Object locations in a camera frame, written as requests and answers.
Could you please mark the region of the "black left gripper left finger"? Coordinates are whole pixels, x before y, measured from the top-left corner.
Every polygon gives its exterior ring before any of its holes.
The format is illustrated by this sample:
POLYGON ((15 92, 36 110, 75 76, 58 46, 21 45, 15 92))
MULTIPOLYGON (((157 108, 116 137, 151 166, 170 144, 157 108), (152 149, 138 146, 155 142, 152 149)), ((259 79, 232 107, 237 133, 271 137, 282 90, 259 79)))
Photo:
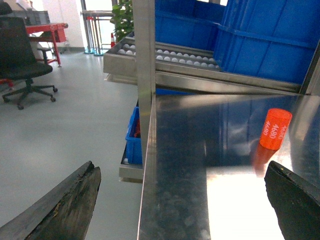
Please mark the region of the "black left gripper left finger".
POLYGON ((95 209, 101 170, 84 163, 0 228, 2 240, 83 240, 95 209))

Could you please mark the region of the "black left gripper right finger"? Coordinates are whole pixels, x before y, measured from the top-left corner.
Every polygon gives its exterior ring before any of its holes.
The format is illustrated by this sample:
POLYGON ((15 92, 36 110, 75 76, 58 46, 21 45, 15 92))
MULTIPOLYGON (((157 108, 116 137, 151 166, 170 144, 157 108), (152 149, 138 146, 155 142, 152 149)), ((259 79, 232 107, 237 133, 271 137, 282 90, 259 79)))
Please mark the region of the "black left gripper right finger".
POLYGON ((318 240, 320 189, 273 160, 264 181, 284 239, 318 240))

